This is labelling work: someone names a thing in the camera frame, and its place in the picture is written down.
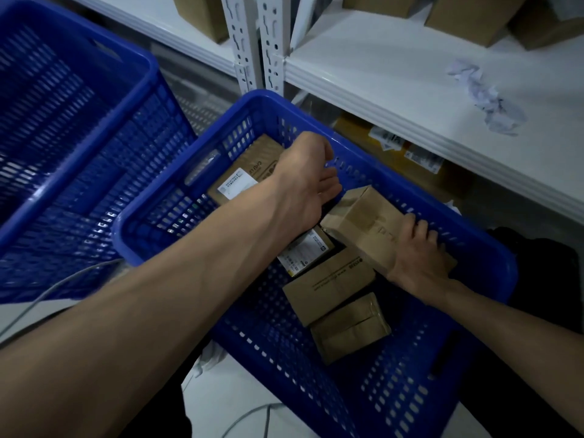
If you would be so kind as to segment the plain brown cardboard box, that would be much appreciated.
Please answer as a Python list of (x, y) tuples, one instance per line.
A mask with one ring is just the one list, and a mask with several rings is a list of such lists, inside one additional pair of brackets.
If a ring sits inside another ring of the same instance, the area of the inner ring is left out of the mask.
[(323, 230), (356, 249), (385, 278), (395, 266), (405, 215), (372, 186), (348, 190), (324, 216)]

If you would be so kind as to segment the person's right forearm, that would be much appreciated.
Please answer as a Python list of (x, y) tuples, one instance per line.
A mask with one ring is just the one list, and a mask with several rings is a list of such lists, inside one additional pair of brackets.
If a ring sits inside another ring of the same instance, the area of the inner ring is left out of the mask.
[(560, 416), (584, 435), (584, 335), (440, 283), (434, 306), (471, 332)]

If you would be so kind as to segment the white metal shelving rack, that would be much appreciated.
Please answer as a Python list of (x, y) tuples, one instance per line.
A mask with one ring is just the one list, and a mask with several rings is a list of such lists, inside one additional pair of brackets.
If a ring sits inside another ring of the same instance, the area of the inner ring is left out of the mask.
[[(345, 10), (333, 0), (300, 43), (290, 0), (254, 0), (266, 86), (284, 83), (584, 225), (584, 36), (527, 51), (511, 36), (482, 48), (411, 19)], [(526, 122), (502, 135), (447, 74), (478, 65), (487, 87)]]
[(229, 39), (215, 43), (183, 19), (173, 0), (72, 0), (237, 79), (242, 93), (264, 88), (256, 0), (221, 0)]

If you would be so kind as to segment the taped brown cardboard box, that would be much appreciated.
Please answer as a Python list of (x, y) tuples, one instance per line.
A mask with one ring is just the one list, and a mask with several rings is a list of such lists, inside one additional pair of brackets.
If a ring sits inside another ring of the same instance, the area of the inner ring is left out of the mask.
[(374, 293), (324, 316), (310, 328), (325, 365), (359, 351), (391, 334)]

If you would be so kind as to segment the crumpled white paper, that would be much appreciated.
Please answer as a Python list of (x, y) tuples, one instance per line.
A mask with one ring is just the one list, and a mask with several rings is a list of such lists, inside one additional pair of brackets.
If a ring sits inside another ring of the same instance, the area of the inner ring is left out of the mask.
[(484, 80), (480, 66), (457, 59), (447, 68), (446, 74), (463, 88), (472, 105), (484, 114), (484, 123), (490, 132), (518, 136), (519, 128), (527, 122), (524, 111), (504, 99), (495, 85)]

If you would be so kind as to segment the white-labelled brown cardboard box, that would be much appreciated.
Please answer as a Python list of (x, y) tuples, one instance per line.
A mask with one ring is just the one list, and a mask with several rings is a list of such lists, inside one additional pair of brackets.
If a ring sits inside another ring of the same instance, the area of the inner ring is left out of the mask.
[(219, 206), (270, 177), (284, 147), (266, 134), (252, 143), (207, 191)]

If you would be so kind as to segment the person's right hand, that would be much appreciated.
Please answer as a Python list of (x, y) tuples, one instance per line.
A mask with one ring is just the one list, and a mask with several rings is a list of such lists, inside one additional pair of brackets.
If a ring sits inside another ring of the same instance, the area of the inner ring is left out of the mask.
[(385, 277), (424, 304), (445, 309), (453, 284), (447, 271), (445, 248), (438, 244), (437, 232), (429, 228), (428, 245), (416, 246), (416, 223), (412, 213), (404, 216), (397, 238), (395, 262)]

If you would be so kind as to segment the printed brown cardboard box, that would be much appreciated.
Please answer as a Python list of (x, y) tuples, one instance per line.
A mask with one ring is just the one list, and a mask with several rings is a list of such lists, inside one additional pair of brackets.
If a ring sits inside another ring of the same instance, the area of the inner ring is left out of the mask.
[(354, 249), (345, 248), (283, 287), (303, 327), (310, 326), (371, 284), (376, 271)]

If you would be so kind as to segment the small white-labelled box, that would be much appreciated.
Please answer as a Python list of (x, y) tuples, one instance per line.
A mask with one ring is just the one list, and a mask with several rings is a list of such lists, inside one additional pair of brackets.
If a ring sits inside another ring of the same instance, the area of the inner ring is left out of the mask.
[(334, 244), (319, 225), (291, 242), (277, 256), (291, 278), (306, 272), (334, 249)]

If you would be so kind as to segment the person's dark trousers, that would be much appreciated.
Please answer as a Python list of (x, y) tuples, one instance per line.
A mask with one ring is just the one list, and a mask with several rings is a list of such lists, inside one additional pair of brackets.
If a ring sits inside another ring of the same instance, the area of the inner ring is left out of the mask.
[(206, 335), (118, 438), (192, 438), (182, 383), (209, 342)]

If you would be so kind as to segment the yellow-brown labelled cardboard box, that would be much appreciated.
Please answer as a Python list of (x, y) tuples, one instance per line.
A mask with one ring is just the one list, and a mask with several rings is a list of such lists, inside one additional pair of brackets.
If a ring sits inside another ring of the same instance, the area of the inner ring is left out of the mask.
[(442, 203), (461, 207), (475, 182), (471, 171), (409, 140), (343, 112), (334, 130)]

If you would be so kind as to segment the blue plastic basket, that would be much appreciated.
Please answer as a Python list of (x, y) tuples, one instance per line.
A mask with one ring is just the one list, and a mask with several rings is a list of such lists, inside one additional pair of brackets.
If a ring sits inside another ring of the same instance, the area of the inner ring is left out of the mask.
[(0, 0), (0, 305), (118, 260), (114, 220), (196, 139), (149, 51)]
[[(518, 272), (506, 246), (270, 90), (243, 95), (121, 212), (115, 249), (133, 266), (157, 255), (216, 208), (206, 190), (255, 139), (289, 147), (302, 131), (331, 142), (344, 191), (371, 185), (427, 220), (458, 261), (452, 276), (507, 302)], [(284, 296), (289, 279), (274, 260), (211, 337), (322, 438), (440, 438), (479, 341), (378, 277), (363, 293), (375, 293), (391, 334), (327, 366)]]

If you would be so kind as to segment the person's left hand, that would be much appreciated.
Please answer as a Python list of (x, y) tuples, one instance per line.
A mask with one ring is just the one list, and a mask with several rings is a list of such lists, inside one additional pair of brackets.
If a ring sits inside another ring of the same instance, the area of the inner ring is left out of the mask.
[(276, 185), (287, 242), (314, 227), (321, 219), (322, 209), (316, 210), (316, 151), (327, 151), (327, 162), (332, 161), (333, 149), (325, 136), (302, 132), (283, 152), (270, 177)]

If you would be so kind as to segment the person's left forearm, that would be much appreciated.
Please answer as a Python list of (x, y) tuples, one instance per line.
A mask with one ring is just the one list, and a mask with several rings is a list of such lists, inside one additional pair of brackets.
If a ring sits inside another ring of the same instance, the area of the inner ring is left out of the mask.
[(117, 437), (290, 242), (268, 178), (0, 350), (0, 438)]

